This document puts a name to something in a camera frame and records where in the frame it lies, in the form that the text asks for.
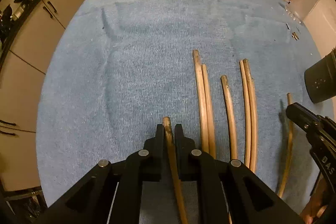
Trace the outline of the person's right hand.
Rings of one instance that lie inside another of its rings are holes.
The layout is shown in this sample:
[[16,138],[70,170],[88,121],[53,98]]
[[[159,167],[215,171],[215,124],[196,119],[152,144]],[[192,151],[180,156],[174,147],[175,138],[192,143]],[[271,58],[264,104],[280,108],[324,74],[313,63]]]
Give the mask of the person's right hand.
[[324,177],[321,177],[309,202],[300,214],[303,221],[306,224],[311,224],[320,219],[329,205],[332,195],[333,192],[330,190],[327,181]]

